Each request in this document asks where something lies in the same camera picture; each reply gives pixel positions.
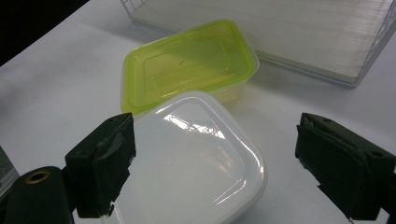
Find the black floor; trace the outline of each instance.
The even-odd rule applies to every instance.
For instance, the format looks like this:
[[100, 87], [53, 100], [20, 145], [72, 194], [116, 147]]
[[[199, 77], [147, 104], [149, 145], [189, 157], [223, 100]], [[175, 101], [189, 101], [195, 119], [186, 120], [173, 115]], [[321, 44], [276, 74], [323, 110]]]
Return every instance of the black floor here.
[[0, 66], [88, 0], [0, 0]]

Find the container lid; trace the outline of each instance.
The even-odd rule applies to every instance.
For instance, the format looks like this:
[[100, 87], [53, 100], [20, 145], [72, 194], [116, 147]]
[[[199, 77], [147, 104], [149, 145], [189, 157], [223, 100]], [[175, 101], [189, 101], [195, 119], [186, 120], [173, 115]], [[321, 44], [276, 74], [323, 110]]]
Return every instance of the container lid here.
[[233, 21], [212, 21], [132, 50], [123, 64], [121, 110], [137, 115], [181, 91], [234, 85], [258, 66]]
[[163, 103], [134, 134], [137, 155], [118, 198], [124, 223], [220, 224], [262, 196], [262, 154], [205, 92]]

